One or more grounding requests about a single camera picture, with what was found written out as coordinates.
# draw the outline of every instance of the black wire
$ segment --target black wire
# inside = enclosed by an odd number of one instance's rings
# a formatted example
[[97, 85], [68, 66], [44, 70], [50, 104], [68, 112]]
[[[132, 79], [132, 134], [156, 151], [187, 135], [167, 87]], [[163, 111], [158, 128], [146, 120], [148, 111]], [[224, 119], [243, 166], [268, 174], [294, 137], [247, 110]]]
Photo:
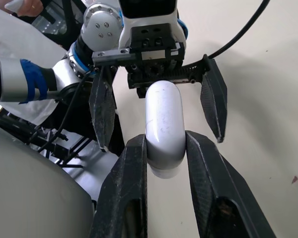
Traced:
[[46, 142], [46, 143], [45, 143], [45, 144], [38, 150], [39, 153], [42, 152], [43, 150], [45, 150], [50, 144], [52, 144], [53, 141], [54, 141], [57, 137], [59, 137], [59, 135], [61, 134], [61, 131], [63, 130], [63, 127], [64, 127], [64, 125], [65, 125], [66, 119], [67, 119], [67, 117], [69, 116], [69, 114], [70, 114], [70, 112], [71, 112], [71, 110], [72, 110], [72, 107], [74, 106], [74, 102], [75, 102], [76, 98], [78, 97], [78, 95], [79, 95], [79, 93], [80, 93], [80, 91], [81, 91], [81, 88], [82, 88], [83, 84], [85, 83], [85, 81], [87, 80], [87, 78], [89, 77], [90, 74], [91, 74], [91, 71], [87, 72], [87, 73], [84, 75], [83, 79], [82, 79], [82, 80], [80, 81], [80, 83], [78, 84], [78, 86], [77, 86], [77, 88], [76, 88], [76, 90], [75, 90], [75, 92], [74, 92], [74, 95], [73, 95], [73, 97], [72, 97], [72, 100], [71, 100], [71, 102], [70, 102], [69, 108], [67, 109], [67, 111], [66, 111], [66, 113], [65, 113], [65, 116], [64, 116], [64, 118], [63, 118], [63, 121], [62, 121], [62, 123], [61, 123], [61, 125], [60, 125], [58, 131], [53, 135], [53, 137], [52, 137], [48, 142]]
[[[52, 1], [52, 3], [54, 3], [56, 6], [58, 6], [60, 9], [62, 9], [62, 11], [64, 11], [64, 8], [61, 7], [61, 5], [59, 5], [57, 2]], [[79, 21], [76, 20], [76, 18], [74, 17], [74, 20], [76, 21], [76, 23], [81, 24]]]
[[259, 8], [256, 10], [254, 15], [249, 19], [249, 21], [246, 23], [246, 25], [241, 29], [241, 31], [233, 38], [230, 42], [228, 42], [225, 46], [220, 48], [218, 51], [214, 52], [209, 56], [210, 59], [215, 58], [216, 56], [219, 56], [224, 51], [229, 49], [232, 45], [234, 45], [255, 23], [255, 21], [258, 19], [258, 17], [263, 13], [265, 8], [267, 7], [270, 0], [263, 0], [260, 4]]

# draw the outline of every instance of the human hand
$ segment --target human hand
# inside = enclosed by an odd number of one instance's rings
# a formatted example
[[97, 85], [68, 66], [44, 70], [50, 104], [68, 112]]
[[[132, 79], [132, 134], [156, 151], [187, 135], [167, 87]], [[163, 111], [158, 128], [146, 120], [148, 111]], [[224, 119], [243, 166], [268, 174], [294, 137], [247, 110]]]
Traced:
[[38, 16], [43, 11], [41, 0], [23, 0], [18, 16]]

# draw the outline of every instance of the bolt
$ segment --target bolt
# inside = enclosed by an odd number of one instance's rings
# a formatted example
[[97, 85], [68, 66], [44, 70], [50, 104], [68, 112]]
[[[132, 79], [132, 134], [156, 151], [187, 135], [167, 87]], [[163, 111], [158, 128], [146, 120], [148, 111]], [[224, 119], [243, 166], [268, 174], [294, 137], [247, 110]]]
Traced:
[[143, 41], [143, 47], [145, 48], [145, 47], [148, 47], [148, 45], [149, 45], [149, 41], [148, 40], [144, 40]]
[[116, 66], [111, 66], [110, 69], [111, 69], [113, 72], [116, 72], [116, 71], [117, 71], [117, 67], [116, 67]]
[[161, 39], [157, 39], [157, 40], [155, 41], [155, 45], [156, 45], [156, 46], [161, 46], [161, 44], [162, 44]]

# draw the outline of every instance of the white plastic tube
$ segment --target white plastic tube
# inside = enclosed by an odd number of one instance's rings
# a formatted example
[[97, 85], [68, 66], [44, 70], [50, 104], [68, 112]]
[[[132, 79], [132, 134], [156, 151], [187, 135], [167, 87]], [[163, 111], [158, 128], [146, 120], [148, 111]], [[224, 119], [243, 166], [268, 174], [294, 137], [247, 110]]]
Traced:
[[146, 94], [148, 164], [163, 179], [175, 176], [185, 154], [185, 130], [179, 89], [158, 81]]

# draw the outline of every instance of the red spot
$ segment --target red spot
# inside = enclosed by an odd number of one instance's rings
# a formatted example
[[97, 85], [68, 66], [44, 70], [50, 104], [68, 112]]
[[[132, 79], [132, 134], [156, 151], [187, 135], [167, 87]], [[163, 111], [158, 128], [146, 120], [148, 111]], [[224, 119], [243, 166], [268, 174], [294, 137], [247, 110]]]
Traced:
[[295, 177], [293, 178], [292, 184], [293, 184], [294, 182], [296, 182], [297, 180], [298, 180], [298, 177], [295, 176]]

